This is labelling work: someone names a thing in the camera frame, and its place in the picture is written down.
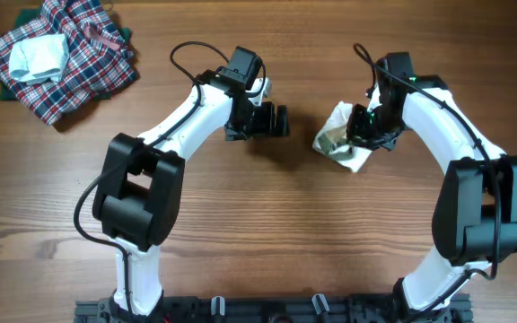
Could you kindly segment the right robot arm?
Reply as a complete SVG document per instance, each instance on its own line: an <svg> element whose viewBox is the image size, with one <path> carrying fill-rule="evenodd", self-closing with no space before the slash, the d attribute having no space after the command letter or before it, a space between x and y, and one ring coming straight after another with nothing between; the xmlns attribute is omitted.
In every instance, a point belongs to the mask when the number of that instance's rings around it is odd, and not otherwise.
<svg viewBox="0 0 517 323"><path fill-rule="evenodd" d="M416 75L407 52L374 61L362 45L354 50L372 71L371 103L353 108L347 142L392 150L412 130L444 174L432 219L434 246L393 291L396 315L410 321L447 307L474 275L494 280L499 264L517 253L517 155L475 128L439 76Z"/></svg>

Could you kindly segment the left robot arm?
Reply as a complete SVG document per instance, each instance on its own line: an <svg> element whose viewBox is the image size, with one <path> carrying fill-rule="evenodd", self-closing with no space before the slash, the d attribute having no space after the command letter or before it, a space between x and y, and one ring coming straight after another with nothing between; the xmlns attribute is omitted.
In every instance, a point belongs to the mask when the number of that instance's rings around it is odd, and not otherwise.
<svg viewBox="0 0 517 323"><path fill-rule="evenodd" d="M271 82L255 52L237 47L225 65L190 79L189 96L163 122L110 142L90 190L104 242L117 250L117 288L94 304L77 303L78 321L170 321L159 253L179 215L188 159L218 128L228 141L290 134L286 107L267 100Z"/></svg>

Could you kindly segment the white baby shirt tan sleeves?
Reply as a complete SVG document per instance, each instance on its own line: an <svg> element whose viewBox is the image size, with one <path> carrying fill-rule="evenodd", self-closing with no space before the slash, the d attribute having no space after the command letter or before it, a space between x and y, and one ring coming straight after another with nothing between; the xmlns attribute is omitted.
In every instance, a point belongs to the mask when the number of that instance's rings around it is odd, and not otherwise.
<svg viewBox="0 0 517 323"><path fill-rule="evenodd" d="M372 151L354 146L346 139L347 121L352 111L352 103L340 101L316 134L312 148L351 172L358 172Z"/></svg>

